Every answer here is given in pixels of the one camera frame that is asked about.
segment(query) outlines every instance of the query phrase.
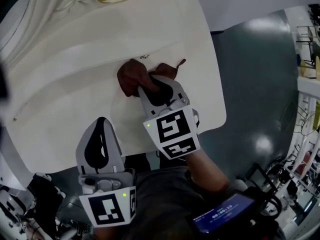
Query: white tabletop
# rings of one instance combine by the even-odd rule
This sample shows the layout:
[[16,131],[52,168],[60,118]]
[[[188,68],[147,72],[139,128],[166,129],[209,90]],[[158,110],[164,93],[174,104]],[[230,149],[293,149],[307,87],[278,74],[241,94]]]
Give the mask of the white tabletop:
[[[218,62],[198,0],[176,2],[183,42],[141,61],[150,70],[161,62],[175,66],[186,59],[176,80],[199,112],[202,133],[226,121]],[[98,117],[110,120],[124,156],[155,150],[142,124],[146,116],[140,99],[125,97],[119,87],[117,71],[123,63],[99,65],[50,83],[28,101],[16,121],[6,125],[31,172],[54,173],[76,166],[79,140]]]

